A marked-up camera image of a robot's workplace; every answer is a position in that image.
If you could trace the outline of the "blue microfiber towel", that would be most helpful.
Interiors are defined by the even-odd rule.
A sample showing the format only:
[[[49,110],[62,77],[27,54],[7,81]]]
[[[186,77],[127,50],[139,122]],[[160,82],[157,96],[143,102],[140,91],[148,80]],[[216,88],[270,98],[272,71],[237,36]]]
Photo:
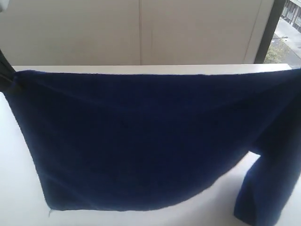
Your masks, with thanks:
[[[4,96],[54,210],[148,211],[249,151],[234,216],[273,226],[301,173],[300,69],[228,75],[18,71]]]

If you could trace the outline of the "dark window frame post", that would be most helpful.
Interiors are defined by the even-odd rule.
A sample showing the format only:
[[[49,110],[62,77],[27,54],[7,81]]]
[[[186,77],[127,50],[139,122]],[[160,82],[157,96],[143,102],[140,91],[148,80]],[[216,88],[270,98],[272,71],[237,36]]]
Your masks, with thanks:
[[[263,64],[267,55],[276,26],[285,5],[285,0],[274,0],[266,27],[254,59],[254,64]]]

